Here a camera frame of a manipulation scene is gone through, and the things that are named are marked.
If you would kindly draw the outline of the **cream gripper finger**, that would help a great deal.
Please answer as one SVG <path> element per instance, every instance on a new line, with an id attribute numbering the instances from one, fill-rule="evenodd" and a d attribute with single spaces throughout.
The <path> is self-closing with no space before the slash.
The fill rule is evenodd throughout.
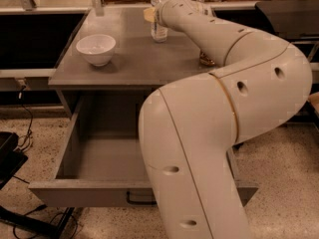
<path id="1" fill-rule="evenodd" d="M 156 8 L 150 7 L 144 10 L 144 18 L 146 21 L 154 23 L 156 21 Z"/>

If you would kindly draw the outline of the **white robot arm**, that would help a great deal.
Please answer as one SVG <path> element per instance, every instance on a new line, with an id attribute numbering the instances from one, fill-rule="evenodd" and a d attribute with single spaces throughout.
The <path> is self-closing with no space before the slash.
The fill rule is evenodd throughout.
<path id="1" fill-rule="evenodd" d="M 191 0 L 155 8 L 216 69 L 172 82 L 145 100 L 142 155 L 169 239 L 252 239 L 227 162 L 234 145 L 291 119 L 312 86 L 310 63 L 289 42 L 202 13 Z"/>

